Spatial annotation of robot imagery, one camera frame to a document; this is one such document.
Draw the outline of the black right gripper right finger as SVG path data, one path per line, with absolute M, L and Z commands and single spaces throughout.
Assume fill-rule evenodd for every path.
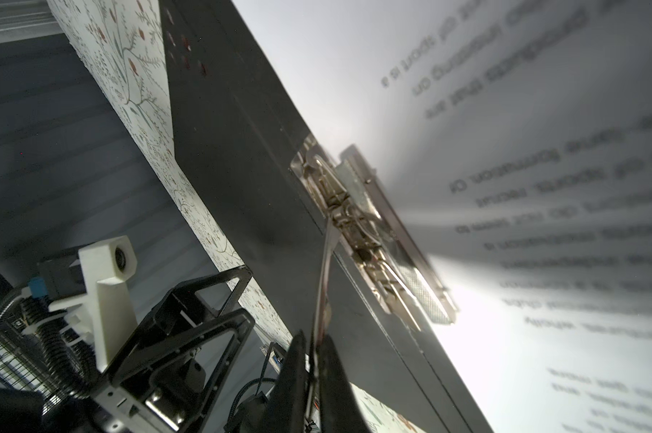
M 325 433 L 371 433 L 330 336 L 317 350 L 321 429 Z

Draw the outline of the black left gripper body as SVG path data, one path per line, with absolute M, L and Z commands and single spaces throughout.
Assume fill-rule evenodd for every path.
M 63 403 L 44 417 L 45 432 L 202 432 L 195 407 L 206 373 L 192 357 L 164 370 L 163 382 L 136 396 L 103 382 L 87 400 Z

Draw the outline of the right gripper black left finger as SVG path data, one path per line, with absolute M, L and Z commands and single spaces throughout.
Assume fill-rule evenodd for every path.
M 268 405 L 259 422 L 261 433 L 302 433 L 308 372 L 305 366 L 306 338 L 298 332 L 288 348 L 286 360 Z

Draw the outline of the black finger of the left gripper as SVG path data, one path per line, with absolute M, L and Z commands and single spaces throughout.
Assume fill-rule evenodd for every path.
M 203 431 L 254 325 L 237 309 L 156 345 L 144 404 L 165 432 Z
M 226 332 L 246 337 L 253 328 L 253 317 L 238 305 L 252 277 L 250 268 L 241 265 L 172 288 L 138 325 L 105 377 L 129 379 L 156 371 Z M 219 310 L 201 299 L 203 290 L 218 285 L 225 288 L 232 280 L 237 283 Z

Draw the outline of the red folder with black inside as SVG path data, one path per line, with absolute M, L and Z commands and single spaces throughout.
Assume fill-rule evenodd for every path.
M 288 329 L 308 331 L 324 219 L 289 167 L 308 126 L 232 2 L 159 8 L 176 162 Z M 428 432 L 489 431 L 434 335 L 386 314 L 343 248 L 328 293 L 353 384 Z

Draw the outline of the printed paper sheet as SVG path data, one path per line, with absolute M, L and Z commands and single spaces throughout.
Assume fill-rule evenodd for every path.
M 496 432 L 652 432 L 652 1 L 239 1 L 455 302 Z

